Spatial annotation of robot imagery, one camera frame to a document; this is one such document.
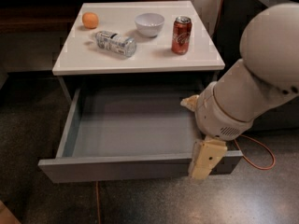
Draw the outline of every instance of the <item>white robot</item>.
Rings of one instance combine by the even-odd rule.
[[[262,113],[299,95],[299,4],[258,14],[241,37],[240,53],[219,81],[181,103],[207,137],[234,140]]]

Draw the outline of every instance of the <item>open drawer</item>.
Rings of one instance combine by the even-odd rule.
[[[135,76],[86,78],[76,91],[56,158],[38,164],[54,183],[188,175],[201,134],[180,100],[197,81]]]

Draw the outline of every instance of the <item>bowl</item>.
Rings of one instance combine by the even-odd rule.
[[[144,13],[135,17],[135,24],[140,34],[155,37],[164,26],[164,16],[157,13]]]

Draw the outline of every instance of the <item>concrete floor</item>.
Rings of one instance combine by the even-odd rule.
[[[0,91],[0,200],[22,223],[97,223],[94,183],[52,184],[38,169],[55,157],[68,105],[52,76],[10,77]],[[231,175],[100,183],[105,224],[299,223],[299,129],[251,133],[275,153],[271,171],[241,161]],[[241,139],[260,165],[271,162]]]

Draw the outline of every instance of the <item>soda can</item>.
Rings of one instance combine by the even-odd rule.
[[[188,17],[177,17],[174,22],[171,50],[176,54],[183,55],[188,51],[192,21]]]

